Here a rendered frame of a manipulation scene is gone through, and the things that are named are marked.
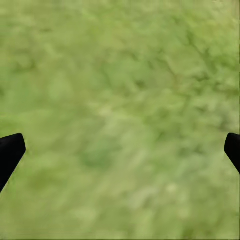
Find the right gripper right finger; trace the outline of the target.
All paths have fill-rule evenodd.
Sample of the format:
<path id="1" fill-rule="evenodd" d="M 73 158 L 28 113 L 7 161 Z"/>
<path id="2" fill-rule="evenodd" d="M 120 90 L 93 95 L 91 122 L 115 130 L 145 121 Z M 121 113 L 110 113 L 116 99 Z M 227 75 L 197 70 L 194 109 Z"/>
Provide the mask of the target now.
<path id="1" fill-rule="evenodd" d="M 235 133 L 228 133 L 224 151 L 240 173 L 240 135 Z"/>

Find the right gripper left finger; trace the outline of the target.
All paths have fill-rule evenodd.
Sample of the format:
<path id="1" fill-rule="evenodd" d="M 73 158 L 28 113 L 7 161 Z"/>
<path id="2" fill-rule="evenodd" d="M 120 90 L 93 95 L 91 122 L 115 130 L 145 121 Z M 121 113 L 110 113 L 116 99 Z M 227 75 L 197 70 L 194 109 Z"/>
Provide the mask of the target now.
<path id="1" fill-rule="evenodd" d="M 0 138 L 0 193 L 26 152 L 22 133 Z"/>

